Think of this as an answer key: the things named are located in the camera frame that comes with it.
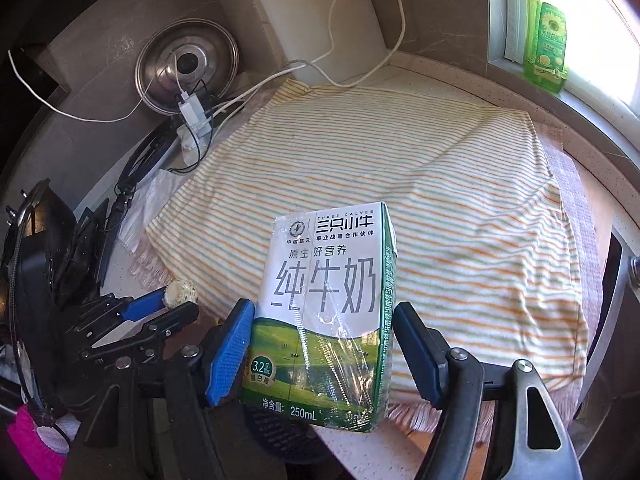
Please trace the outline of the white paper ball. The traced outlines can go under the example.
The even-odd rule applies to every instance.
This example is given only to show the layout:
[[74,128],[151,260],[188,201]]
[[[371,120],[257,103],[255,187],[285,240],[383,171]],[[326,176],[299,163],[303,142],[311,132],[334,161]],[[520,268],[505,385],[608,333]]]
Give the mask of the white paper ball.
[[187,302],[198,302],[198,290],[186,280],[173,280],[166,287],[163,294],[163,304],[173,309]]

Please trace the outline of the green white milk carton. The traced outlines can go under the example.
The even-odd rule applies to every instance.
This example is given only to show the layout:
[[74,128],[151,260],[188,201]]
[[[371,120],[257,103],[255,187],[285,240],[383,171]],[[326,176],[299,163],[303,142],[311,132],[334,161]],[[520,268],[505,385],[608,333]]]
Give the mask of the green white milk carton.
[[386,203],[277,218],[243,402],[332,429],[378,426],[390,395],[396,259]]

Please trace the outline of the steel kitchen faucet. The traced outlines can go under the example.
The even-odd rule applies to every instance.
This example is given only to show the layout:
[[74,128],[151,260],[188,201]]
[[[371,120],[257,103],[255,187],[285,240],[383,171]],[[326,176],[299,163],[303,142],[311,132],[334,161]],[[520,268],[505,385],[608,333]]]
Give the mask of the steel kitchen faucet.
[[639,297],[634,251],[611,232],[603,304],[570,436],[582,468],[609,470],[639,443]]

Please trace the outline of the striped yellow cloth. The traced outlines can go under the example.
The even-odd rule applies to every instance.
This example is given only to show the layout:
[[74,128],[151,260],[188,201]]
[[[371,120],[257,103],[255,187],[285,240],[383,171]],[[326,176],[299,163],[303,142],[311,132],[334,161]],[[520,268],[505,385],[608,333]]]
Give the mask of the striped yellow cloth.
[[585,376],[574,230],[529,116],[388,89],[287,81],[146,226],[218,313],[255,297],[273,221],[382,202],[397,294],[480,360],[531,360],[550,390]]

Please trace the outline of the white power strip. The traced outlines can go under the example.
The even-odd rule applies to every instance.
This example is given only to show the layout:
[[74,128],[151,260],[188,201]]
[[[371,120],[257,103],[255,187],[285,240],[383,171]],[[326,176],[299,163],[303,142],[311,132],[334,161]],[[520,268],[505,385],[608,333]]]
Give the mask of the white power strip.
[[186,166],[195,165],[207,151],[207,145],[212,137],[213,128],[209,122],[203,122],[196,127],[183,124],[177,129],[180,140],[182,159]]

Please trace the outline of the white charger plug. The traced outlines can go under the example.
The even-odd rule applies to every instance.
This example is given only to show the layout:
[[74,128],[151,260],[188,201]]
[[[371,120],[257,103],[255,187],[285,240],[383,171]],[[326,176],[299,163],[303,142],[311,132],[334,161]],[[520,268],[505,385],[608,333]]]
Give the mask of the white charger plug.
[[200,128],[206,119],[200,99],[196,94],[190,94],[186,91],[181,92],[180,96],[179,110],[184,121],[190,128]]

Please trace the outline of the white cutting board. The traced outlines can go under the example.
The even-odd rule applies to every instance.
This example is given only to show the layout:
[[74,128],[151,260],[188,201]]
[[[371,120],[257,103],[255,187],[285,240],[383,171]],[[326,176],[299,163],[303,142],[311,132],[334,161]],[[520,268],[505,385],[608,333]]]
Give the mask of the white cutting board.
[[285,63],[313,62],[292,73],[318,86],[367,73],[387,54],[371,0],[258,0]]

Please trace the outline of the green dish soap bottle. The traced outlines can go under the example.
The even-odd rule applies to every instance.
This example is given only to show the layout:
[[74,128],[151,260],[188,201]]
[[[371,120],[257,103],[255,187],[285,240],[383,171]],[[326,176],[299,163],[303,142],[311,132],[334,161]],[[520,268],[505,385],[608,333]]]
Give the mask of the green dish soap bottle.
[[564,88],[567,78],[566,16],[556,0],[526,0],[524,77],[553,94]]

